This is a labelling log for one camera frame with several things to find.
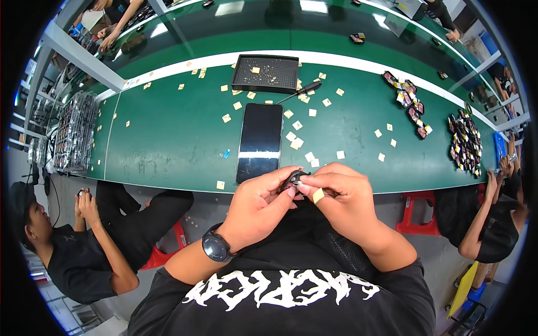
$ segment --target black cap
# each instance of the black cap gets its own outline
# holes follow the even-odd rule
[[[36,200],[34,195],[34,188],[31,184],[24,182],[15,182],[9,188],[9,217],[11,230],[15,237],[26,248],[33,250],[31,243],[26,237],[24,227],[28,222],[28,211],[32,202]]]

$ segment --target black pants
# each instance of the black pants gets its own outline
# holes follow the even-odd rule
[[[379,271],[372,265],[363,249],[338,234],[314,203],[305,199],[296,201],[295,204],[297,209],[288,210],[267,238],[246,247],[241,253],[248,253],[256,259],[256,250],[266,245],[282,241],[306,242],[324,250],[327,258],[335,260],[346,273],[365,280],[372,280],[376,276]]]
[[[135,272],[146,264],[155,243],[194,201],[190,191],[166,190],[153,197],[150,206],[139,211],[140,204],[122,184],[106,181],[97,182],[95,197],[101,222]]]

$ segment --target cardboard box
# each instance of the cardboard box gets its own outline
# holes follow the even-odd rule
[[[475,278],[472,281],[471,287],[473,289],[478,289],[482,286],[484,281],[490,283],[495,277],[495,272],[499,267],[499,263],[478,263],[478,268],[476,270]]]

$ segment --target black screwdriver handle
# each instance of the black screwdriver handle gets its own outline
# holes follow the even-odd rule
[[[299,95],[304,94],[305,92],[315,90],[321,86],[321,81],[313,82],[302,88],[301,90],[297,91]]]

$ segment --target white graphic print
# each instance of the white graphic print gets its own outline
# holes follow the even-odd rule
[[[363,300],[370,299],[375,293],[379,291],[379,287],[369,283],[366,280],[363,280],[355,275],[350,275],[347,273],[338,272],[336,277],[333,277],[333,274],[336,272],[326,272],[322,270],[317,270],[323,278],[319,278],[313,270],[307,269],[302,273],[299,273],[299,270],[291,270],[289,273],[285,271],[280,271],[281,278],[279,280],[279,286],[262,296],[262,294],[269,288],[271,281],[269,281],[264,275],[263,271],[257,270],[254,271],[250,277],[245,276],[242,271],[236,270],[230,274],[224,275],[222,278],[217,278],[216,274],[213,274],[206,283],[200,281],[197,283],[183,299],[182,303],[189,303],[195,301],[201,306],[207,306],[205,302],[213,296],[222,299],[228,305],[226,311],[234,309],[239,302],[248,298],[252,292],[254,292],[254,301],[256,302],[256,307],[259,308],[262,303],[269,303],[273,305],[278,305],[286,308],[291,308],[294,306],[307,306],[312,302],[327,296],[327,291],[331,288],[336,291],[336,304],[340,305],[340,301],[344,297],[348,297],[353,286],[349,286],[348,281],[360,285],[362,287],[362,292],[366,293],[367,296]],[[240,283],[238,290],[241,292],[229,296],[234,290],[225,289],[222,290],[222,283],[228,283],[230,280],[237,279]],[[309,289],[301,289],[301,293],[307,296],[297,296],[293,297],[292,291],[296,288],[302,286],[306,280],[311,281],[314,286]]]

